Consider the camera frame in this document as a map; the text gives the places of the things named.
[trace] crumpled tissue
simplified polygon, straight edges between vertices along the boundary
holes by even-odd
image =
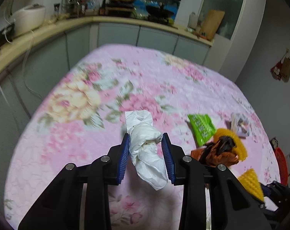
[[[153,127],[152,115],[147,110],[125,112],[125,118],[130,157],[138,176],[155,190],[162,189],[168,182],[165,162],[157,148],[162,133]]]

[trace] yellow sponge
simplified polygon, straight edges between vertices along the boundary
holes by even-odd
[[[213,136],[213,142],[217,143],[217,141],[219,140],[219,138],[221,136],[229,136],[233,139],[233,141],[235,143],[235,147],[232,149],[232,152],[237,154],[240,161],[244,161],[247,158],[247,156],[248,156],[247,151],[246,151],[242,141],[239,139],[239,137],[234,132],[232,132],[231,130],[228,130],[228,129],[219,128],[219,129],[217,129],[216,133]]]
[[[247,170],[244,174],[238,177],[238,180],[247,192],[259,200],[264,201],[264,194],[254,169]]]

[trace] cabinet door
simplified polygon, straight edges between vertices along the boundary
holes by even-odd
[[[65,36],[63,35],[30,54],[25,65],[24,79],[28,87],[39,93],[44,99],[68,70]],[[25,87],[22,63],[12,70],[12,75],[21,99],[30,114],[33,115],[42,100]]]
[[[205,44],[179,36],[174,55],[202,65],[208,50]]]
[[[6,95],[9,104],[12,107],[12,110],[14,111],[19,128],[21,131],[23,131],[29,122],[29,117],[27,117],[21,104],[19,103],[9,78],[6,77],[0,83],[0,85],[4,94]],[[15,145],[17,144],[19,137],[20,135],[18,134],[10,108],[7,106],[0,92],[0,211],[2,213],[3,192],[5,180],[7,177],[7,169],[10,166],[10,160],[12,158]]]
[[[128,44],[136,46],[139,26],[120,23],[100,23],[98,46],[104,44]]]
[[[67,31],[67,45],[69,67],[73,68],[85,55],[89,53],[90,25],[72,31]]]
[[[162,30],[141,27],[138,47],[147,47],[172,54],[178,36]]]
[[[93,51],[98,47],[98,29],[99,23],[93,23],[89,30],[89,51]]]

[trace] metal screw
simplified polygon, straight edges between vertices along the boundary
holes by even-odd
[[[219,169],[220,171],[225,171],[225,170],[226,170],[226,166],[223,165],[223,164],[219,164],[217,167],[218,167],[218,169]]]
[[[184,156],[182,160],[185,161],[186,163],[189,163],[190,161],[192,161],[192,158],[190,156]]]
[[[67,170],[72,170],[74,167],[75,167],[75,165],[74,165],[73,163],[68,163],[68,164],[66,164],[66,166],[65,166],[65,168],[66,168]]]
[[[106,163],[107,161],[110,160],[110,157],[109,157],[109,156],[102,156],[102,157],[100,158],[100,160],[101,160],[102,162]]]

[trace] red basket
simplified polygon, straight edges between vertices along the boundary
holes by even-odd
[[[285,156],[282,150],[279,147],[277,147],[274,152],[275,152],[275,156],[276,156],[278,167],[279,167],[280,182],[282,185],[286,186],[288,184],[287,161],[285,159]]]

